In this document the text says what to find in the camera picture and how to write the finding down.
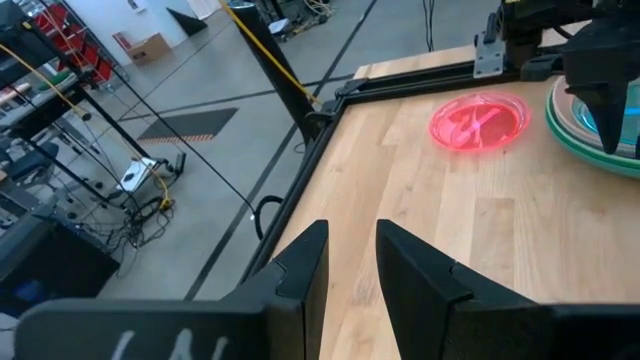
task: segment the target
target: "cardboard box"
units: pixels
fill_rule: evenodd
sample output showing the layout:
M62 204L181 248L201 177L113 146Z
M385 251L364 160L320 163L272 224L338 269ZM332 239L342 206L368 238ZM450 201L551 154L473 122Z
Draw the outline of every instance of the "cardboard box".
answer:
M143 65L160 59L170 51L171 48L164 41L162 35L155 34L147 40L131 46L127 50L127 55L133 60L134 64Z

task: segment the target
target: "wooden table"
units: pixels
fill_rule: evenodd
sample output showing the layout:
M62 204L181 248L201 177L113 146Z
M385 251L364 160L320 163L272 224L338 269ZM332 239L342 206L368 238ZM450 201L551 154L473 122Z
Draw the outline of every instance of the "wooden table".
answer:
M364 66L356 76L473 57L462 47ZM552 84L483 88L523 97L533 117L512 144L475 155L442 149L426 130L440 105L469 90L347 109L275 252L314 220L329 220L322 359L399 357L378 283L377 219L538 302L640 302L640 183L556 143L544 118Z

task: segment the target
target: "teal bowl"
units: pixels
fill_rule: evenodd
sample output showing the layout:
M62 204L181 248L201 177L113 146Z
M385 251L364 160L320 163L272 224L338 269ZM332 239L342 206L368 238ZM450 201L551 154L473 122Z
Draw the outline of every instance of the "teal bowl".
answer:
M551 94L547 100L546 120L551 133L558 142L578 158L603 170L640 179L640 160L605 154L581 143L567 133L555 118Z

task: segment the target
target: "floor mat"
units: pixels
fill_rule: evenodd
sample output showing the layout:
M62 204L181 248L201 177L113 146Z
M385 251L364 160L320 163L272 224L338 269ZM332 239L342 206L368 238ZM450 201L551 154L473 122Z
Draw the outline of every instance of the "floor mat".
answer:
M187 141L209 141L220 133L220 130L238 111L237 108L220 109L178 116L166 116L164 120L181 137ZM156 120L138 137L141 144L160 144L179 142L160 120Z

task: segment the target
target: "yellow cable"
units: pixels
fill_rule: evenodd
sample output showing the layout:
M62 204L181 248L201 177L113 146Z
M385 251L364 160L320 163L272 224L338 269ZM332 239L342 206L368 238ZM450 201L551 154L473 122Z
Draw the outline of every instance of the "yellow cable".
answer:
M33 72L38 78L40 78L40 80L44 81L44 83L47 84L56 93L56 95L58 95L58 97L60 99L62 99L62 101L64 101L67 105L69 105L69 107L73 110L74 113L76 113L76 115L78 115L80 118L83 117L83 114L80 111L81 108L76 106L74 103L72 103L71 100L69 100L62 92L60 92L60 90L58 90L58 88L55 85L53 85L38 70L34 69L33 66L29 65L20 56L16 55L13 51L9 50L6 46L0 44L0 50L6 52L8 55L10 55L12 58L16 59L16 61L18 61L20 64L22 64L24 67L26 67L31 72ZM140 154L138 154L137 151L135 151L131 147L130 144L127 144L125 142L125 145L127 145L129 147L129 149L133 152L134 156L137 157L137 160L140 163L142 163L142 165L144 165L153 174L153 176L156 177L160 181L160 184L162 184L162 188L164 190L164 196L163 196L162 202L160 203L160 209L161 210L167 210L168 208L170 208L173 204L172 204L171 197L169 195L169 186L167 185L167 183L164 181L164 179L160 175L158 175L158 173L155 170L153 170L150 166L147 166L142 161L142 157L140 157Z
M58 32L58 34L60 34L60 36L62 37L64 42L67 44L67 46L69 47L69 50L72 52L73 56L75 57L76 61L78 62L78 65L81 65L82 61L78 57L78 53L76 51L74 51L75 50L74 47L71 45L71 43L69 42L69 40L67 39L65 34L62 32L62 30L60 29L58 24L56 24L55 19L53 18L53 15L49 12L49 9L45 8L44 11L45 11L45 17L47 18L47 20L51 23L51 25L53 25L55 30ZM86 109L83 109L82 106L77 106L77 107L79 109L82 109L82 110L88 112ZM166 210L169 207L171 207L171 196L169 194L169 187L167 186L167 183L164 181L164 179L162 179L162 177L151 166L147 166L147 164L145 164L144 161L142 161L142 156L140 156L140 154L129 143L127 143L126 141L123 141L123 144L125 144L129 148L129 151L131 151L131 153L134 154L134 157L136 158L136 160L139 163L141 163L142 165L144 165L147 168L147 170L149 170L160 181L160 184L162 185L162 188L164 190L164 199L162 200L162 203L160 204L160 208Z
M226 2L224 2L224 0L218 0L218 2L220 3L220 5L222 6L222 8L229 14L229 16L231 16L231 19L233 19L233 21L238 25L238 27L249 37L249 39L251 39L251 41L260 49L260 51L262 51L268 58L269 60L271 60L271 62L278 68L278 70L280 70L280 72L282 72L282 74L289 79L289 81L291 81L291 83L298 88L298 90L302 91L305 95L307 95L309 97L309 99L311 99L311 101L313 101L314 103L318 104L318 105L322 105L322 101L320 101L318 98L316 98L315 96L313 96L313 94L311 94L311 92L309 92L309 90L305 89L304 86L302 86L302 84L300 84L298 82L298 80L296 80L296 78L293 77L293 75L291 75L287 69L284 68L284 66L282 66L282 64L280 64L278 62L278 60L276 60L275 57L273 57L273 55L269 52L269 50L267 50L264 45L262 45L262 43L260 43L260 40L258 40L256 38L255 35L253 35L253 33L251 32L251 30L249 30L244 23L242 22L242 20L240 20L238 18L238 16L233 12L233 10L231 10L231 8L229 7L229 5L227 5Z
M84 114L82 114L79 111L79 109L69 99L67 99L67 97L64 96L60 92L60 90L58 90L58 88L55 85L53 85L51 81L49 81L49 79L47 79L44 75L42 75L38 70L34 69L31 65L27 64L26 61L24 61L20 56L16 55L13 51L7 49L6 46L0 44L0 50L6 52L12 58L16 59L20 64L22 64L24 67L32 71L40 80L44 81L45 84L47 84L51 89L53 89L53 91L55 91L58 97L62 99L65 103L67 103L67 105L69 105L71 109L73 109L73 112L75 112L78 116L83 117Z

